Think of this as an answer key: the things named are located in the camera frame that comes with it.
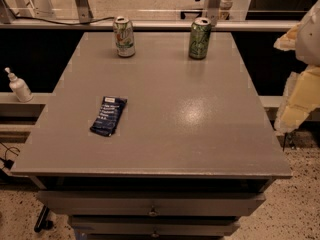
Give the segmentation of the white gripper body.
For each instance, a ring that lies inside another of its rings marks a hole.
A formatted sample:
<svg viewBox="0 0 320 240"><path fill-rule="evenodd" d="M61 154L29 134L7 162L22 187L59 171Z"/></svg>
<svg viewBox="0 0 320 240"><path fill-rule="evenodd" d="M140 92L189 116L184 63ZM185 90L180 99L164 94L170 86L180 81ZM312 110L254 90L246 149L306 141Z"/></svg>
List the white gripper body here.
<svg viewBox="0 0 320 240"><path fill-rule="evenodd" d="M309 65L320 65L320 0L312 6L299 24L296 58Z"/></svg>

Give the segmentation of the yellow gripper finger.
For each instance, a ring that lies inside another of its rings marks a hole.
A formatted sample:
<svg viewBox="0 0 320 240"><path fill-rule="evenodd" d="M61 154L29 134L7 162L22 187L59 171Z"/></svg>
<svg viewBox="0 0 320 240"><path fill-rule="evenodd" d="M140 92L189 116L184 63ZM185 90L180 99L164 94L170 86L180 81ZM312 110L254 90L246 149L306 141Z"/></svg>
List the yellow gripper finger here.
<svg viewBox="0 0 320 240"><path fill-rule="evenodd" d="M320 67L309 65L301 73L291 72L276 114L275 130L291 133L319 106Z"/></svg>
<svg viewBox="0 0 320 240"><path fill-rule="evenodd" d="M285 34L275 41L273 47L282 51L294 50L296 47L298 27L299 25L296 24L290 28Z"/></svg>

